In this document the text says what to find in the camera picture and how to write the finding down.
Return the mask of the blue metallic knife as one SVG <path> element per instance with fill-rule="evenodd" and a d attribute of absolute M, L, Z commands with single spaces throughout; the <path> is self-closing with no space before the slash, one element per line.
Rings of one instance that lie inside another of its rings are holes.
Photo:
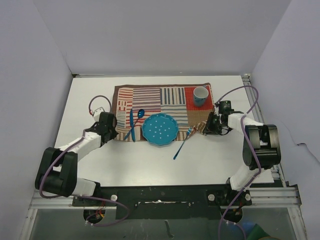
<path fill-rule="evenodd" d="M 136 136 L 135 136 L 135 130 L 134 130 L 134 115 L 133 115 L 133 109 L 130 110 L 129 113 L 129 123 L 130 123 L 130 135 L 132 138 L 132 141 L 135 142 L 136 141 Z"/>

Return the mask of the blue polka dot plate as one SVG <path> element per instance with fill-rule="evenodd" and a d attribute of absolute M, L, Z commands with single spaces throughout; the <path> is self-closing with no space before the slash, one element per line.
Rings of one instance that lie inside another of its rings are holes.
<path fill-rule="evenodd" d="M 143 137 L 150 144 L 162 147 L 171 144 L 176 139 L 179 127 L 172 116 L 156 113 L 144 121 L 141 130 Z"/>

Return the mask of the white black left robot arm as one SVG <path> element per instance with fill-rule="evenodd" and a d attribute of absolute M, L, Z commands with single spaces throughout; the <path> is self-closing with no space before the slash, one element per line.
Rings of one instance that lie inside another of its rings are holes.
<path fill-rule="evenodd" d="M 42 198 L 84 196 L 88 204 L 100 203 L 99 184 L 78 177 L 78 162 L 92 151 L 116 138 L 117 119 L 113 113 L 101 112 L 81 137 L 64 146 L 44 150 L 35 179 L 35 188 Z"/>

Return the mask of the striped patchwork placemat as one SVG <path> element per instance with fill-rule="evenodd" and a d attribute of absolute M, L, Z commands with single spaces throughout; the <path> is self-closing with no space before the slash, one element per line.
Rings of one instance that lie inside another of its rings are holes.
<path fill-rule="evenodd" d="M 194 89 L 205 87 L 208 97 L 203 106 L 194 105 Z M 144 117 L 135 127 L 135 139 L 144 141 L 142 124 L 153 114 L 167 114 L 172 116 L 178 125 L 176 141 L 186 137 L 189 127 L 194 127 L 203 133 L 209 113 L 214 110 L 214 100 L 210 83 L 201 84 L 173 84 L 173 85 L 120 85 L 114 88 L 112 112 L 117 119 L 116 139 L 123 141 L 130 126 L 130 111 L 133 111 L 133 120 L 137 119 L 140 109 L 145 111 Z"/>

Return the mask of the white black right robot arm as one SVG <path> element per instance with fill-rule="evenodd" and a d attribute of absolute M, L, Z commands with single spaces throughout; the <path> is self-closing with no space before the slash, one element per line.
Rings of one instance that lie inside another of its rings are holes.
<path fill-rule="evenodd" d="M 246 190 L 261 173 L 280 163 L 280 140 L 274 124 L 255 121 L 240 111 L 225 114 L 210 112 L 202 132 L 222 136 L 223 130 L 243 134 L 243 164 L 229 178 L 230 187 L 222 192 L 223 200 L 233 205 L 241 198 L 240 191 Z"/>

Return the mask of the white blue mug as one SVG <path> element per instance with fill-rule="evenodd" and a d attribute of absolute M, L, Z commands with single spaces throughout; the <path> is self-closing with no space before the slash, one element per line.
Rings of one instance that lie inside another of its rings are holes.
<path fill-rule="evenodd" d="M 205 104 L 209 96 L 209 91 L 204 86 L 198 86 L 193 90 L 193 104 L 196 107 L 201 107 Z"/>

